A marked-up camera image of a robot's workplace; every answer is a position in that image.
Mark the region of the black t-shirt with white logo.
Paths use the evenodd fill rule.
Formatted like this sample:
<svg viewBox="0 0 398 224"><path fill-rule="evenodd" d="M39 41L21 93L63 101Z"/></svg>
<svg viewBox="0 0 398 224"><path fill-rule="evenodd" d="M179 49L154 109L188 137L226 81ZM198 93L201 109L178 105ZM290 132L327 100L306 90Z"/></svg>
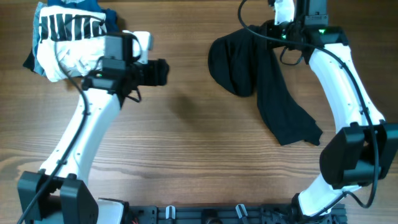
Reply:
<svg viewBox="0 0 398 224"><path fill-rule="evenodd" d="M261 118L280 145L319 145L322 130L290 95L275 53L266 49L259 31L250 26L216 39L208 52L210 75L234 95L256 94Z"/></svg>

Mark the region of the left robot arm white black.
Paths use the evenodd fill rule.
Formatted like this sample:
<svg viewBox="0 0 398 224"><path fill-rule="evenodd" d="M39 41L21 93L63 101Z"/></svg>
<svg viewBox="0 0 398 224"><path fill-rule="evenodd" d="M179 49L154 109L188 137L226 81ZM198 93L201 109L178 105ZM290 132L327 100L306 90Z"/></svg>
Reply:
<svg viewBox="0 0 398 224"><path fill-rule="evenodd" d="M88 176L103 136L123 103L140 86L164 86L169 65L149 60L153 37L146 31L108 34L104 54L78 85L80 99L61 140L37 172L17 184L20 223L131 223L123 200L96 199Z"/></svg>

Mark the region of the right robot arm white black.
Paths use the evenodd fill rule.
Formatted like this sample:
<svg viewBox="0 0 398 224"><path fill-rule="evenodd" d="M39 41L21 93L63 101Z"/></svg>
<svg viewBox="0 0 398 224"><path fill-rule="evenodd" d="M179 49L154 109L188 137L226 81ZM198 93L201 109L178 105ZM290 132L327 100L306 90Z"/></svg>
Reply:
<svg viewBox="0 0 398 224"><path fill-rule="evenodd" d="M354 67L347 36L330 26L326 1L270 1L275 12L267 27L269 48L299 50L320 81L336 134L320 154L320 174L297 194L290 217L317 222L357 190L370 187L363 208L372 205L397 152L397 125L386 122L372 103Z"/></svg>

